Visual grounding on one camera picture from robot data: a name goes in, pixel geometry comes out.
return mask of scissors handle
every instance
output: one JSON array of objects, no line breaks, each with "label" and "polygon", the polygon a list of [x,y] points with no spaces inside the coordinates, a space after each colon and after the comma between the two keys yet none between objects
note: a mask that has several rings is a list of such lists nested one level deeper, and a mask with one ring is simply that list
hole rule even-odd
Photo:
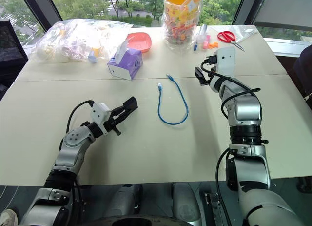
[{"label": "scissors handle", "polygon": [[230,31],[224,31],[218,33],[218,39],[220,41],[223,41],[225,43],[231,43],[232,41],[235,42],[236,36],[233,32]]}]

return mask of black cable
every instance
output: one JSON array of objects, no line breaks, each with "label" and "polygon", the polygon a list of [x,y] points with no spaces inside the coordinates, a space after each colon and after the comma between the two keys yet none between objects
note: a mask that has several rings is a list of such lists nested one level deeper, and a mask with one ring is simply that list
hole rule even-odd
[{"label": "black cable", "polygon": [[[84,105],[86,103],[88,103],[92,107],[94,101],[93,100],[87,100],[87,101],[81,102],[72,110],[72,112],[69,115],[68,121],[67,121],[66,133],[69,132],[70,121],[72,119],[72,116],[73,116],[74,112],[80,106],[82,106],[82,105]],[[63,139],[59,143],[59,150],[62,149],[62,144],[63,144]],[[78,191],[79,213],[78,213],[78,220],[74,224],[72,223],[73,225],[75,225],[76,223],[80,223],[80,221],[81,221],[81,214],[82,214],[82,194],[81,194],[80,186],[78,185],[77,179],[75,179],[75,184],[76,184],[77,191]],[[74,213],[75,213],[75,210],[76,210],[76,194],[75,194],[75,187],[74,186],[72,187],[72,197],[73,197],[73,206],[72,206],[72,211],[71,211],[71,216],[70,216],[70,220],[69,221],[73,220],[73,216],[74,216]]]},{"label": "black cable", "polygon": [[61,149],[62,149],[62,144],[63,144],[63,139],[62,139],[62,140],[60,140],[60,143],[59,143],[59,150],[61,150]]},{"label": "black cable", "polygon": [[[232,79],[231,77],[223,76],[223,75],[218,74],[218,73],[213,72],[213,71],[208,71],[207,69],[204,68],[204,64],[209,64],[209,62],[203,61],[203,62],[201,63],[200,69],[203,70],[204,72],[207,72],[208,74],[211,74],[211,75],[214,75],[214,76],[219,76],[219,77],[221,77],[221,78],[223,78],[223,79],[226,79],[226,80],[228,80],[228,81],[231,81],[231,82],[237,84],[238,86],[241,86],[243,89],[245,89],[245,90],[247,90],[247,91],[250,90],[247,86],[245,86],[245,85],[243,85],[242,83],[240,83],[240,82],[238,82],[238,81]],[[261,102],[260,102],[259,98],[258,98],[258,97],[255,95],[255,93],[253,93],[253,92],[251,92],[250,94],[251,94],[252,96],[254,96],[254,97],[257,98],[257,100],[258,100],[258,102],[259,102],[259,105],[260,105],[260,116],[262,117],[262,106],[261,106]]]},{"label": "black cable", "polygon": [[231,223],[228,211],[226,209],[225,203],[224,203],[222,195],[221,195],[220,186],[219,186],[219,167],[220,167],[220,163],[221,163],[221,160],[224,157],[224,155],[227,152],[229,152],[229,151],[230,151],[230,148],[227,148],[219,157],[219,160],[218,160],[218,162],[216,164],[216,169],[215,169],[215,183],[216,183],[216,191],[217,191],[217,193],[219,195],[219,199],[220,199],[220,202],[221,202],[224,214],[225,214],[226,222],[227,222],[228,226],[232,226],[232,223]]},{"label": "black cable", "polygon": [[69,118],[68,118],[68,121],[67,121],[66,133],[69,132],[70,121],[71,121],[71,119],[72,119],[72,116],[73,116],[74,112],[75,112],[80,106],[82,106],[83,104],[86,104],[86,103],[89,103],[90,106],[91,106],[91,103],[93,104],[93,101],[92,101],[92,100],[87,100],[87,101],[84,101],[84,102],[78,104],[78,105],[73,109],[73,111],[70,113]]},{"label": "black cable", "polygon": [[228,160],[228,159],[229,159],[229,156],[230,156],[230,152],[228,152],[228,153],[226,154],[225,159]]},{"label": "black cable", "polygon": [[245,92],[237,93],[237,94],[235,94],[235,95],[232,95],[232,96],[228,97],[228,98],[227,98],[226,100],[224,100],[224,102],[221,104],[221,112],[222,112],[222,114],[223,114],[226,118],[228,118],[227,114],[226,114],[225,111],[224,111],[224,105],[225,105],[225,103],[227,103],[229,100],[231,100],[231,99],[233,99],[233,98],[236,98],[236,97],[238,97],[238,96],[242,96],[242,95],[244,95],[244,94],[259,92],[260,90],[261,90],[260,88],[254,88],[254,89],[250,89],[250,90],[247,90],[247,91],[245,91]]}]

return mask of window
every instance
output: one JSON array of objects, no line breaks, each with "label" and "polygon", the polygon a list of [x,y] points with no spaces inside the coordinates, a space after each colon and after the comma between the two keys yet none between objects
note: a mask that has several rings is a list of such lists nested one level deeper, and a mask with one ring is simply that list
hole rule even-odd
[{"label": "window", "polygon": [[203,0],[199,23],[207,25],[232,24],[241,0]]},{"label": "window", "polygon": [[311,0],[264,0],[254,24],[263,37],[312,42]]},{"label": "window", "polygon": [[[64,20],[117,20],[137,26],[159,27],[163,0],[52,0]],[[241,0],[203,0],[199,23],[231,24]]]},{"label": "window", "polygon": [[0,19],[9,19],[22,45],[35,44],[44,32],[24,0],[0,0]]},{"label": "window", "polygon": [[137,26],[160,26],[163,0],[52,0],[64,20],[117,20]]},{"label": "window", "polygon": [[262,26],[257,26],[257,28],[263,37],[312,42],[312,32],[309,31]]}]

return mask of robotic arm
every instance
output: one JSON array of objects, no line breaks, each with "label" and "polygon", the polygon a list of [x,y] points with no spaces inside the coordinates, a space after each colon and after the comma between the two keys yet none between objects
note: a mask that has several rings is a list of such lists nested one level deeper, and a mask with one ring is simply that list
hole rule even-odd
[{"label": "robotic arm", "polygon": [[65,135],[61,150],[43,186],[39,189],[31,206],[22,219],[24,225],[62,226],[68,220],[64,207],[70,199],[70,192],[82,166],[84,155],[90,144],[124,121],[137,109],[137,100],[131,97],[122,106],[110,110],[104,103],[90,101],[92,123],[85,122]]},{"label": "robotic arm", "polygon": [[[211,71],[203,65],[217,64]],[[209,85],[219,93],[221,110],[228,119],[231,143],[226,160],[226,183],[238,191],[239,203],[246,226],[303,226],[287,203],[270,189],[270,173],[266,158],[267,140],[261,139],[262,108],[254,92],[233,78],[235,68],[235,48],[219,49],[208,57],[201,68],[195,68],[195,75],[201,85]],[[206,80],[202,71],[210,77]]]}]

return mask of pink bottle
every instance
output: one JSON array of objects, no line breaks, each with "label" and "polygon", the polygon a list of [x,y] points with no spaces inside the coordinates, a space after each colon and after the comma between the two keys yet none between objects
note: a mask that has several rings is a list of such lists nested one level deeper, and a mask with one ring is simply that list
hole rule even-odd
[{"label": "pink bottle", "polygon": [[209,41],[210,41],[210,35],[206,35],[206,39],[203,42],[203,49],[207,49],[208,48]]}]

